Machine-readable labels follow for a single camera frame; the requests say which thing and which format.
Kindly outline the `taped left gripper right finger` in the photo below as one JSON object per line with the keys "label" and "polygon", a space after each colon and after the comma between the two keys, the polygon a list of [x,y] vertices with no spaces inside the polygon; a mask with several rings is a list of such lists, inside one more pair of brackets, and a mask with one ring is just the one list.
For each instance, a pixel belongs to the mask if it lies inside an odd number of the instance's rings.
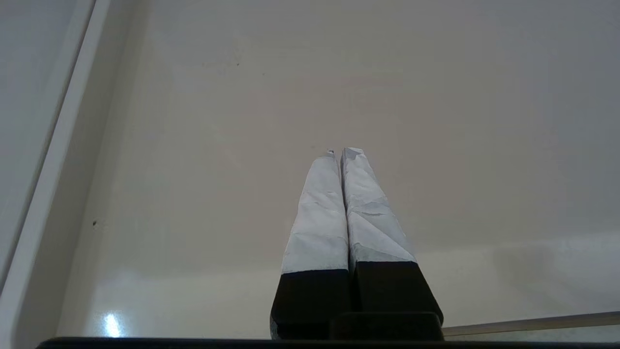
{"label": "taped left gripper right finger", "polygon": [[363,150],[341,158],[354,313],[345,334],[442,340],[443,313]]}

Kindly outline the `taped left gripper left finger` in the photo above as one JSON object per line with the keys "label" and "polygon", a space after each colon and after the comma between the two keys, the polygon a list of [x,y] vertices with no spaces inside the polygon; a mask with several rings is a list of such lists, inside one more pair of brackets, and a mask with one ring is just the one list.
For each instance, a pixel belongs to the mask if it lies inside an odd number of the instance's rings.
{"label": "taped left gripper left finger", "polygon": [[338,163],[332,150],[310,166],[285,248],[270,312],[275,340],[324,340],[350,311],[349,240]]}

